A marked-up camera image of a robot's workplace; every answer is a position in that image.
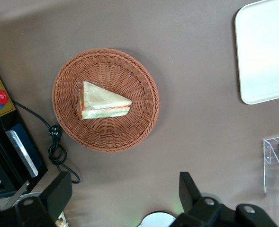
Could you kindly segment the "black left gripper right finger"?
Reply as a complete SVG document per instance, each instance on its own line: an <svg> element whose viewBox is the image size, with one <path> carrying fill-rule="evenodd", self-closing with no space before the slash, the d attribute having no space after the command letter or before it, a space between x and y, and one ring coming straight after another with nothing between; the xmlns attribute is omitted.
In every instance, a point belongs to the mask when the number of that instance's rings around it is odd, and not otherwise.
<svg viewBox="0 0 279 227"><path fill-rule="evenodd" d="M174 221L176 227L276 227L262 208L239 204L232 210L213 197L202 196L188 172L181 172L179 198L184 212Z"/></svg>

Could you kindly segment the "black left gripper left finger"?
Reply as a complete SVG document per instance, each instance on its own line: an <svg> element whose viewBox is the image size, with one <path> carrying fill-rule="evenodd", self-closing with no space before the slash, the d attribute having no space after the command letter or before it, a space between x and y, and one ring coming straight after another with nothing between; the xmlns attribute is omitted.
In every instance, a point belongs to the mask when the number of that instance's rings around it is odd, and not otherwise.
<svg viewBox="0 0 279 227"><path fill-rule="evenodd" d="M25 197L0 209L0 227L55 227L71 197L71 173L61 172L39 196Z"/></svg>

